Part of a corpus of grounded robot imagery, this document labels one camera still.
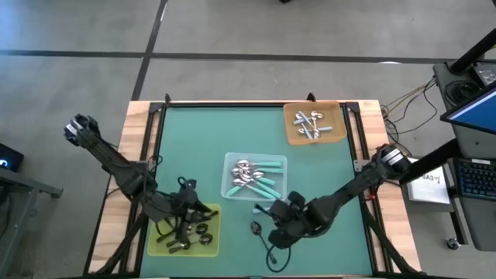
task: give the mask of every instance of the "wooden table frame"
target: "wooden table frame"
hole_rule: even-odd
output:
[[[168,96],[166,97],[166,103],[171,107],[263,107],[282,106],[290,102],[302,102],[302,100],[171,101]],[[339,102],[348,112],[345,117],[345,124],[352,158],[354,160],[369,159],[376,152],[377,147],[388,142],[378,101],[349,100]],[[164,106],[164,102],[131,102],[122,131],[119,152],[128,160],[146,160],[152,155],[157,155],[160,149],[166,111],[167,106]],[[108,192],[116,187],[115,182],[111,179],[108,184]],[[366,201],[365,195],[374,195],[377,198]],[[401,189],[393,184],[383,184],[378,193],[366,191],[360,195],[359,199],[362,213],[364,214],[363,207],[367,205],[400,254],[412,267],[420,270]],[[113,193],[106,200],[104,199],[84,274],[96,271],[106,262],[136,219],[139,210],[139,205],[130,203],[120,191]],[[147,224],[141,229],[139,236],[133,240],[129,252],[126,253],[119,267],[114,270],[115,273],[139,276],[146,228]],[[378,271],[398,271],[370,228],[364,224],[364,229],[374,274]]]

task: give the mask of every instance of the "black metal frame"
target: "black metal frame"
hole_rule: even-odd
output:
[[[282,107],[285,104],[285,102],[172,102],[170,99],[171,99],[170,96],[166,95],[165,103],[162,103],[162,102],[150,103],[150,109],[149,109],[148,119],[146,121],[145,136],[143,137],[143,145],[142,145],[140,159],[143,159],[143,160],[146,159],[146,154],[148,151],[148,146],[149,146],[149,141],[150,141],[151,129],[153,127],[153,118],[155,116],[155,113],[157,113],[157,112],[160,112],[160,118],[159,118],[155,147],[153,148],[153,155],[157,156],[159,154],[160,143],[162,140],[163,127],[164,127],[164,121],[165,121],[165,115],[166,115],[167,108]],[[315,101],[315,96],[311,93],[308,95],[307,99],[309,101]],[[357,158],[356,146],[355,146],[355,142],[354,142],[354,136],[353,136],[352,129],[351,129],[350,112],[352,112],[355,116],[356,127],[358,130],[358,136],[359,136],[359,140],[360,140],[360,148],[363,152],[363,158],[369,159],[370,154],[368,153],[367,141],[365,139],[365,132],[363,131],[363,123],[361,120],[360,107],[359,107],[358,102],[340,103],[340,107],[345,112],[344,113],[344,116],[345,116],[344,122],[345,122],[346,130],[349,131],[348,132],[348,144],[349,144],[350,154],[351,154],[352,159],[357,160],[358,158]],[[372,195],[375,195],[375,190],[371,189],[370,193]],[[365,236],[367,239],[367,250],[368,250],[369,258],[370,258],[370,266],[372,269],[371,275],[376,276],[377,274],[380,273],[380,271],[378,270],[378,266],[377,266],[377,258],[375,256],[372,233],[370,231],[370,227],[368,226],[368,224],[365,221],[365,218],[367,217],[367,215],[370,214],[370,211],[368,210],[367,201],[366,201],[363,194],[359,195],[359,200],[360,200],[360,211],[362,212],[363,229],[364,229]],[[376,220],[376,222],[379,225],[379,227],[381,228],[381,230],[384,231],[384,223],[383,223],[382,214],[381,214],[381,207],[379,205],[379,201],[377,200],[377,196],[375,199],[372,199],[371,202],[372,202],[372,205],[374,207],[374,220]],[[130,217],[128,219],[128,228],[134,222],[134,218],[131,218],[131,216],[136,216],[138,208],[132,207],[131,209],[132,210],[129,213]],[[133,277],[133,276],[138,277],[140,275],[147,228],[148,228],[148,221],[146,221],[143,224],[143,227],[139,231],[139,242],[138,242],[138,250],[136,252],[136,262],[135,262],[135,266],[134,266],[134,271],[132,271],[132,272],[127,271],[128,257],[126,257],[126,258],[123,258],[121,263],[120,263],[119,272],[117,274],[112,274],[112,276],[113,275],[115,275],[115,276],[121,275],[122,277]],[[387,254],[386,249],[383,247],[382,247],[382,253],[383,253],[386,273],[393,272],[391,258]],[[91,261],[91,254],[88,255],[87,266],[89,266],[89,261]],[[106,275],[105,274],[88,274],[88,269],[85,270],[84,275],[91,277],[91,278],[95,278],[95,277],[96,278],[107,278],[107,276],[108,276],[107,274]]]

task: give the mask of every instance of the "gray floor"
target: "gray floor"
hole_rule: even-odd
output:
[[[0,0],[0,49],[143,52],[159,0]],[[359,57],[458,57],[496,26],[490,0],[169,0],[157,52],[262,53]],[[491,51],[488,57],[496,57]],[[62,137],[76,113],[93,115],[117,143],[141,59],[0,57],[0,142],[26,155],[22,172],[65,188],[44,198],[14,270],[36,278],[81,274],[108,175]],[[385,104],[432,76],[428,64],[346,64],[152,59],[142,100],[370,98]],[[439,92],[429,99],[444,111]],[[412,103],[400,131],[431,115]],[[400,141],[416,156],[453,138],[434,118]],[[447,213],[407,204],[422,269],[491,278],[496,253],[457,252]]]

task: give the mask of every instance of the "black keyboard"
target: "black keyboard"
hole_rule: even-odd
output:
[[[461,195],[496,200],[496,164],[457,159]]]

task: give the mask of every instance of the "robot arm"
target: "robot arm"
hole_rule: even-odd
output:
[[[66,140],[75,146],[81,146],[93,155],[102,168],[113,175],[121,192],[130,200],[138,200],[143,206],[143,213],[152,221],[159,222],[167,217],[177,216],[181,220],[176,238],[182,239],[189,222],[193,222],[192,212],[210,212],[196,194],[196,181],[178,178],[178,193],[165,194],[157,191],[157,182],[148,170],[148,166],[129,162],[109,143],[102,139],[98,123],[91,116],[76,115],[65,126]]]
[[[394,145],[385,144],[377,149],[370,163],[363,167],[358,176],[331,195],[314,198],[305,204],[305,198],[293,191],[288,196],[289,203],[276,200],[268,212],[256,205],[256,208],[274,220],[277,227],[270,232],[269,242],[279,249],[285,249],[290,248],[301,238],[313,238],[325,234],[339,210],[347,202],[368,188],[378,188],[386,179],[399,179],[410,164],[410,161]],[[405,273],[417,273],[399,255],[388,238],[380,231],[379,225],[370,213],[367,213],[365,222],[376,233],[398,268]]]

